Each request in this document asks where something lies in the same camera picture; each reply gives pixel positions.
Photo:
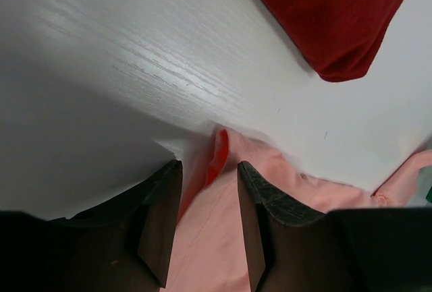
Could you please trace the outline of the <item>pink t shirt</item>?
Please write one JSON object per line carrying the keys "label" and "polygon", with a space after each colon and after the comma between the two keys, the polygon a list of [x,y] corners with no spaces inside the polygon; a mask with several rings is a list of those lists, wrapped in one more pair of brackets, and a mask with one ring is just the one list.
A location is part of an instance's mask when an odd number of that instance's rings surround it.
{"label": "pink t shirt", "polygon": [[213,153],[189,183],[173,242],[167,291],[248,291],[237,166],[248,161],[270,183],[319,211],[400,207],[416,191],[431,151],[412,155],[376,192],[305,175],[281,151],[229,128],[215,134]]}

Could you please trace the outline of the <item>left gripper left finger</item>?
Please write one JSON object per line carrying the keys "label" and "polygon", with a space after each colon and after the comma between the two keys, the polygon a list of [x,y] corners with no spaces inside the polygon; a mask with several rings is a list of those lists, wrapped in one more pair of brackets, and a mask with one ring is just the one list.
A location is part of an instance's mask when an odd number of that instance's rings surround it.
{"label": "left gripper left finger", "polygon": [[159,291],[167,283],[182,191],[171,160],[72,218],[1,213],[2,291]]}

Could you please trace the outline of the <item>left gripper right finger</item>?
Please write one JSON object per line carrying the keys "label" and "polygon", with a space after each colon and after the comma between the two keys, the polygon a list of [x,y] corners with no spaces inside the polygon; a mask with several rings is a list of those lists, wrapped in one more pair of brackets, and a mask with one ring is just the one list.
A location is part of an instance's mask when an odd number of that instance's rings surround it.
{"label": "left gripper right finger", "polygon": [[430,291],[431,209],[319,212],[238,165],[252,291]]}

